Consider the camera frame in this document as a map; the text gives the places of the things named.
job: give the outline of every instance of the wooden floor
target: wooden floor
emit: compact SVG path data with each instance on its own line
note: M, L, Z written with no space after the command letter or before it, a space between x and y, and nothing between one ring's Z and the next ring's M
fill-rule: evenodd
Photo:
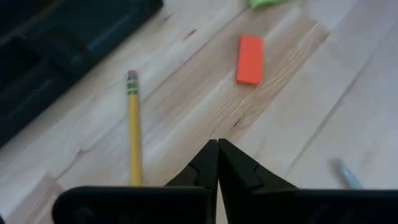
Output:
M45 170L64 188L127 185L126 75L139 72L144 179L164 185L227 138L301 188L398 178L398 1L165 0L165 7L0 149L0 194ZM263 83L234 80L238 37L264 39ZM218 223L225 223L222 204Z

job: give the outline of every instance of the orange eraser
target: orange eraser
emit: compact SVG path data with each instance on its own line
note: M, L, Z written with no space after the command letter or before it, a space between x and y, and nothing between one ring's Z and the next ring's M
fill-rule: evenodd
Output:
M247 84L260 84L262 74L262 38L241 36L236 80Z

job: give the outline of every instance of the yellow pencil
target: yellow pencil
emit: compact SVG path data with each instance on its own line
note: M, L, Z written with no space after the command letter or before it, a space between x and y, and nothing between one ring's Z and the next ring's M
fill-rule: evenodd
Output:
M130 184L142 185L141 127L139 122L138 74L131 70L127 78L128 126L130 145Z

